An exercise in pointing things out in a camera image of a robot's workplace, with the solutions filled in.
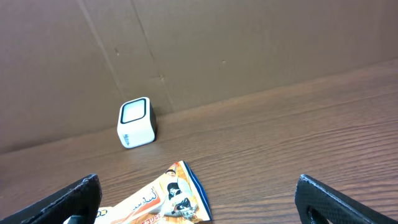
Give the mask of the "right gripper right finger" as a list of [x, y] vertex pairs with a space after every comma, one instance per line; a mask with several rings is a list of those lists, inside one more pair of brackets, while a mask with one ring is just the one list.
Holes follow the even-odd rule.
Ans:
[[389, 218], [309, 175], [297, 182], [295, 205], [302, 223], [391, 223]]

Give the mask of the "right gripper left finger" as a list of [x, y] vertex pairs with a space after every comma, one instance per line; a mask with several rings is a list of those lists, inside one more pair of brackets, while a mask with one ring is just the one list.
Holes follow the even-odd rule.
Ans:
[[102, 199], [97, 174], [66, 186], [4, 219], [5, 224], [94, 224]]

